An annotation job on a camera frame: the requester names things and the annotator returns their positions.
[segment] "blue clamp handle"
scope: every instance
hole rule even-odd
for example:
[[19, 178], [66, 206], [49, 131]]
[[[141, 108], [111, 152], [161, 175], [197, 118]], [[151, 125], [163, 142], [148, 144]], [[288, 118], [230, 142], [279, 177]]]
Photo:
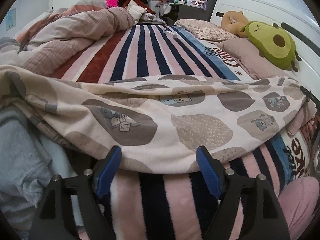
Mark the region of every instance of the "blue clamp handle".
[[213, 159], [204, 146], [198, 147], [196, 160], [210, 194], [220, 199], [227, 189], [223, 165]]
[[93, 192], [102, 199], [110, 192], [110, 185], [121, 163], [122, 153], [119, 146], [113, 146], [106, 158], [97, 162], [93, 168]]

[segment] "pink box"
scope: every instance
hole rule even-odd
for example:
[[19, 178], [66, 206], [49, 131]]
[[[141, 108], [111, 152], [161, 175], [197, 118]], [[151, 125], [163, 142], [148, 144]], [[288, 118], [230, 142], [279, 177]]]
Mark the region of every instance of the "pink box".
[[106, 9], [118, 6], [118, 0], [106, 0], [107, 6]]

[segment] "green avocado pillow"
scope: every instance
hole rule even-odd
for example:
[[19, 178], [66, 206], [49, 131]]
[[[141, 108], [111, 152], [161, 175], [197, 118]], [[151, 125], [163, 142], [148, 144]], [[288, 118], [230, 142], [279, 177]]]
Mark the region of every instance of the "green avocado pillow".
[[249, 22], [242, 31], [245, 31], [249, 40], [259, 49], [259, 55], [266, 57], [273, 65], [288, 70], [293, 68], [295, 72], [294, 59], [301, 58], [296, 51], [296, 44], [283, 28], [277, 24], [272, 26], [263, 22]]

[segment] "pile of clothes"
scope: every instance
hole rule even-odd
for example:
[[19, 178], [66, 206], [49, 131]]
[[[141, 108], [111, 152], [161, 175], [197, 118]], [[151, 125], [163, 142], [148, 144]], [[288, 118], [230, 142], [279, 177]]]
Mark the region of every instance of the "pile of clothes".
[[142, 22], [159, 22], [166, 25], [165, 21], [157, 18], [155, 12], [147, 5], [148, 0], [118, 0], [118, 6], [125, 8], [135, 19], [135, 24]]
[[[54, 174], [77, 176], [63, 147], [31, 124], [16, 106], [0, 111], [0, 208], [21, 239], [28, 239], [33, 216]], [[84, 231], [77, 196], [71, 197], [79, 232]]]

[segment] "bed sheet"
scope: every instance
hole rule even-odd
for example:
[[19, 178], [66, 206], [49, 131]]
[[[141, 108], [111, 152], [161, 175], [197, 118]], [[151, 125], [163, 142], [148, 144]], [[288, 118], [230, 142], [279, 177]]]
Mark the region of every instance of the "bed sheet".
[[[165, 30], [176, 33], [177, 38], [167, 36]], [[198, 40], [178, 26], [154, 25], [136, 25], [100, 39], [74, 55], [51, 77], [107, 83], [166, 74], [253, 81], [229, 54], [212, 42]], [[254, 163], [261, 173], [273, 178], [278, 185], [276, 192], [280, 192], [289, 181], [307, 172], [308, 145], [301, 131], [290, 138], [285, 129], [266, 144], [272, 153], [265, 156], [262, 152], [257, 153], [257, 149], [253, 154]], [[243, 162], [232, 166], [242, 167], [243, 171], [250, 168]]]
[[[164, 30], [176, 33], [177, 38], [167, 36]], [[51, 77], [108, 83], [171, 74], [253, 80], [230, 55], [209, 41], [199, 41], [177, 26], [151, 25], [137, 25], [100, 39], [74, 55]], [[279, 195], [290, 181], [305, 176], [308, 163], [308, 146], [302, 133], [289, 138], [283, 129], [224, 167], [243, 176], [265, 174]], [[110, 192], [104, 199], [104, 215], [119, 239], [187, 239], [183, 236], [188, 235], [188, 239], [196, 240], [204, 236], [218, 207], [200, 172], [161, 175], [119, 171]], [[194, 207], [184, 208], [182, 198]], [[241, 199], [231, 239], [239, 236], [245, 206], [246, 200]]]

